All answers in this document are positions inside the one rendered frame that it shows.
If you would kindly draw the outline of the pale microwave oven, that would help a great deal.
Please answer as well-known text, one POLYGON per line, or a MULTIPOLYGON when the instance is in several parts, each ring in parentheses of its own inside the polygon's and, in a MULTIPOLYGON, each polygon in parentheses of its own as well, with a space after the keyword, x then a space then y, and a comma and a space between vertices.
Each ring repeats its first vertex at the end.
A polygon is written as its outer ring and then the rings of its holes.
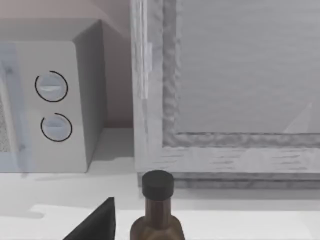
POLYGON ((107 120, 105 23, 95 18, 3 18, 0 42, 14 43, 25 98, 33 170, 26 173, 84 173, 107 120), (37 76, 55 71, 68 83, 67 96, 47 102, 35 90, 37 76), (47 139, 43 117, 65 115, 72 134, 47 139))

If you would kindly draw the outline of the smaller microwave knob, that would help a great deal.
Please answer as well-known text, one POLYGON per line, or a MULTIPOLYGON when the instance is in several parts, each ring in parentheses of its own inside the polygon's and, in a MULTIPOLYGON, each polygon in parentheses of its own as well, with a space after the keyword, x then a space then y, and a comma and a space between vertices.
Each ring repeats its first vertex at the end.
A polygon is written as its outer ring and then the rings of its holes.
POLYGON ((48 140, 56 143, 66 141, 73 133, 71 121, 61 113, 43 117, 40 122, 40 129, 48 140))

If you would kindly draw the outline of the brown bottle with black cap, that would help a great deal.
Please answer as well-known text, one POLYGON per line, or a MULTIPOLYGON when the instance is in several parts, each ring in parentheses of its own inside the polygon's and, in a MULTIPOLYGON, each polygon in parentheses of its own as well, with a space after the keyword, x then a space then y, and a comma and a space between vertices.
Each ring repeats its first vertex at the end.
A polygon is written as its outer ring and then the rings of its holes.
POLYGON ((164 170, 151 170, 141 178, 144 215, 131 225, 129 240, 186 240, 180 220, 172 215, 174 177, 164 170))

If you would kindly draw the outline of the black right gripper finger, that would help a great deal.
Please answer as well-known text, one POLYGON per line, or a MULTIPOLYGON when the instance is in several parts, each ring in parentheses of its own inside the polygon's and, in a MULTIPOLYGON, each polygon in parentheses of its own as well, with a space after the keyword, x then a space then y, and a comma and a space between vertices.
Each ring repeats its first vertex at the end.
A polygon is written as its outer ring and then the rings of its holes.
POLYGON ((108 197, 62 240, 115 240, 115 198, 108 197))

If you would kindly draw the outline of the larger microwave knob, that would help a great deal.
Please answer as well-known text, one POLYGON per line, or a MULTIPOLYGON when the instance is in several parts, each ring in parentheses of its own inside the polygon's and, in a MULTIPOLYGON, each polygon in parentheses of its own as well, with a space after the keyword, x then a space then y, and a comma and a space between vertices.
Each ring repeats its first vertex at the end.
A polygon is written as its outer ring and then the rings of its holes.
POLYGON ((34 87, 38 96, 50 103, 62 101, 69 91, 65 77, 53 70, 38 75, 35 78, 34 87))

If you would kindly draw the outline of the microwave door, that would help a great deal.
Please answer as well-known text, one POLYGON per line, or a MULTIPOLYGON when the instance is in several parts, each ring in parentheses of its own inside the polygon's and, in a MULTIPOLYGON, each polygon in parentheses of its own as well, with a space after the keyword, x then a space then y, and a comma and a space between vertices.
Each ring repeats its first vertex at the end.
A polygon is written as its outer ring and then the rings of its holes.
POLYGON ((13 42, 0 41, 0 173, 33 170, 26 101, 13 42))

